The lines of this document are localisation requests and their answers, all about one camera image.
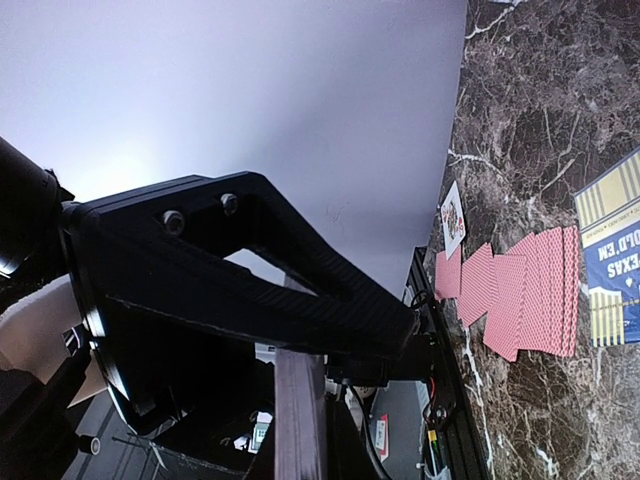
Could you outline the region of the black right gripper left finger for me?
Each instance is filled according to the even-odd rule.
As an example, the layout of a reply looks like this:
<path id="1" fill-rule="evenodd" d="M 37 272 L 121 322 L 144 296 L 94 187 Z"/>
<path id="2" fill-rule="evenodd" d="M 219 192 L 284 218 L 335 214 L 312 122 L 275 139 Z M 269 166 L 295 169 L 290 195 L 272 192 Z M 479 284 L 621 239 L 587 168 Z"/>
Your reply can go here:
<path id="1" fill-rule="evenodd" d="M 275 460 L 275 443 L 272 439 L 264 440 L 243 480 L 274 480 Z"/>

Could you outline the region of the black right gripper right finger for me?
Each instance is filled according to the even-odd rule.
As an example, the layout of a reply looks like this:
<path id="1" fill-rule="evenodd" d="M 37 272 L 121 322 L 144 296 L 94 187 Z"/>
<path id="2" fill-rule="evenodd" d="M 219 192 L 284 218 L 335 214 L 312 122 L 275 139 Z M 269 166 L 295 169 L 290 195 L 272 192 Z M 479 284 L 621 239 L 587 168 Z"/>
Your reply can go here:
<path id="1" fill-rule="evenodd" d="M 327 478 L 331 480 L 380 479 L 346 404 L 328 400 L 326 415 Z"/>

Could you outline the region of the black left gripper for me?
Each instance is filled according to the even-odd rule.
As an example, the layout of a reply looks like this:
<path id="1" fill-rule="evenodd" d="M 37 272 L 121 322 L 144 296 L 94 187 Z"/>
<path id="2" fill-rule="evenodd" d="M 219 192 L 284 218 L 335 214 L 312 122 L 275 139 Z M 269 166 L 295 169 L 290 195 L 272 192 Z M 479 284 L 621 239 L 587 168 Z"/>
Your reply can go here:
<path id="1" fill-rule="evenodd" d="M 41 380 L 62 333 L 89 332 L 101 377 L 138 431 L 195 400 L 222 336 L 302 352 L 396 358 L 414 313 L 336 252 L 263 175 L 192 175 L 86 203 L 1 146 L 1 271 L 39 250 L 69 276 L 10 306 L 1 352 Z"/>

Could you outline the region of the red card deck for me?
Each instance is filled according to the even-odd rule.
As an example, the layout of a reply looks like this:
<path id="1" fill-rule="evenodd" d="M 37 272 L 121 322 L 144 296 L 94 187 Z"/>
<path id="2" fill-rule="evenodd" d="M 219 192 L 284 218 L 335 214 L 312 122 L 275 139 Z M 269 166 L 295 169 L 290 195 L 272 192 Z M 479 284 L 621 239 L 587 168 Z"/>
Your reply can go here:
<path id="1" fill-rule="evenodd" d="M 328 477 L 325 393 L 323 357 L 276 351 L 276 479 Z"/>

